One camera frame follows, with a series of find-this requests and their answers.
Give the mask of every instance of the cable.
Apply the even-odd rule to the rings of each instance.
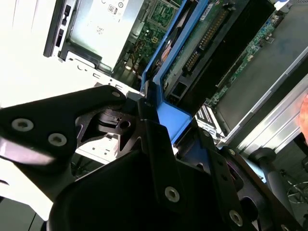
[[[85,167],[88,166],[89,164],[91,164],[93,162],[93,160],[88,161],[87,163],[85,163],[83,166],[81,166],[80,168],[82,170],[85,170]]]
[[[73,176],[77,174],[77,172],[78,172],[78,170],[79,170],[79,168],[80,168],[80,165],[81,165],[83,159],[84,159],[84,157],[81,156],[81,157],[78,159],[77,164],[75,165],[75,167],[72,169],[72,175],[73,175]]]
[[[31,226],[32,226],[32,224],[33,224],[33,221],[34,221],[34,218],[35,218],[36,215],[37,215],[37,213],[34,214],[34,216],[33,216],[33,218],[32,218],[32,221],[31,221],[31,223],[30,223],[30,226],[29,226],[29,228],[28,228],[28,231],[30,231]]]
[[[132,51],[132,71],[135,72],[136,75],[138,75],[137,70],[135,69],[135,65],[137,62],[137,59],[135,59],[135,53],[138,51],[138,49],[142,49],[142,47],[145,45],[144,41],[138,41]]]

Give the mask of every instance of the black plastic bracket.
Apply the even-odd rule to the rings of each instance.
[[[255,227],[243,213],[226,159],[207,149],[207,142],[214,144],[213,138],[207,131],[200,128],[199,134],[202,150],[208,157],[208,165],[222,219],[234,231],[255,231]]]
[[[0,136],[12,144],[1,156],[21,164],[44,167],[44,171],[66,169],[77,147],[106,135],[106,132],[95,133],[83,139],[93,117],[106,109],[120,108],[125,100],[116,88],[101,86],[1,109]],[[13,122],[19,118],[31,121],[33,128],[29,131],[14,129]],[[49,142],[54,133],[66,138],[65,145],[55,146]]]
[[[119,137],[118,155],[142,150],[148,156],[156,200],[159,205],[173,212],[182,213],[186,207],[187,198],[180,180],[176,159],[171,147],[167,128],[159,124],[156,107],[145,98],[137,102],[139,118],[132,134],[126,133]],[[180,200],[172,202],[167,199],[167,187],[176,189]]]

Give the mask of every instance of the motherboard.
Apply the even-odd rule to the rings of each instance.
[[[167,2],[165,0],[154,1],[151,12],[140,35],[135,43],[134,58],[143,59],[149,63],[175,14],[179,9],[182,0]]]
[[[277,15],[277,12],[274,12],[273,15],[267,20],[267,22],[261,27],[253,40],[248,44],[234,65],[216,85],[219,90],[213,95],[211,99],[206,100],[205,103],[207,105],[215,106],[224,96],[231,84],[253,60],[254,55],[264,46],[266,42],[273,42],[274,39],[272,38],[272,33],[275,30],[277,22],[280,22],[280,16]]]
[[[199,56],[207,49],[209,41],[218,30],[225,16],[227,16],[228,12],[223,8],[223,4],[222,0],[209,3],[179,55],[173,62],[169,72],[163,77],[164,90],[173,81],[173,77],[177,73],[190,71]]]

